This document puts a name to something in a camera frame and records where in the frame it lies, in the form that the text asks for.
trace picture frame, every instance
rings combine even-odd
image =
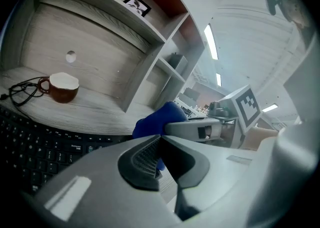
[[[124,0],[123,2],[143,17],[151,10],[151,7],[142,0]]]

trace black cable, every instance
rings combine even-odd
[[[38,83],[32,83],[32,82],[29,82],[29,81],[32,81],[32,80],[36,80],[36,79],[41,79],[43,77],[35,77],[35,78],[31,78],[31,79],[28,79],[28,80],[25,80],[25,81],[22,81],[18,84],[15,84],[13,86],[11,86],[8,90],[9,90],[9,94],[2,94],[0,96],[0,100],[6,100],[7,98],[10,98],[11,99],[11,102],[13,104],[13,106],[20,112],[22,113],[24,116],[26,116],[29,120],[32,121],[32,119],[27,115],[25,114],[22,110],[19,109],[19,107],[23,106],[24,104],[26,104],[31,98],[39,98],[39,97],[42,97],[44,94],[40,94],[40,95],[35,95],[37,93],[37,90],[38,90]],[[34,88],[34,90],[32,91],[32,93],[28,93],[26,90],[27,88]],[[20,93],[20,92],[24,92],[25,94],[28,95],[28,97],[23,100],[22,102],[17,102],[13,99],[13,96]]]

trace fluorescent light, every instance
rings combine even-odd
[[[264,108],[262,111],[263,111],[264,113],[266,113],[266,112],[269,112],[269,111],[271,111],[271,110],[273,110],[273,109],[276,109],[276,108],[278,108],[278,105],[276,105],[276,104],[274,103],[273,105],[271,105],[271,106],[269,106],[269,107],[267,107],[267,108]]]
[[[216,83],[218,84],[218,86],[221,87],[221,75],[219,73],[216,73]]]
[[[212,34],[212,30],[210,24],[208,24],[204,30],[204,34],[206,36],[206,40],[208,41],[209,48],[211,51],[211,56],[213,59],[218,60],[218,53],[216,48],[216,43],[214,39],[214,35]]]

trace blue cloth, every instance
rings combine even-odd
[[[165,135],[165,125],[168,123],[184,122],[188,118],[184,111],[174,102],[166,102],[159,110],[149,116],[138,120],[132,133],[132,137],[143,138],[152,135]],[[157,169],[164,170],[165,164],[160,159]]]

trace wooden desk surface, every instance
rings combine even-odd
[[[0,94],[7,94],[8,88],[14,84],[40,76],[46,75],[26,67],[3,71],[0,76]],[[26,99],[26,95],[19,93],[15,99],[20,102]],[[0,104],[19,113],[9,98]],[[133,104],[125,113],[120,108],[119,99],[80,87],[70,103],[57,103],[50,96],[44,95],[32,98],[20,109],[34,121],[58,129],[89,134],[130,135],[136,122],[154,111],[148,106]]]

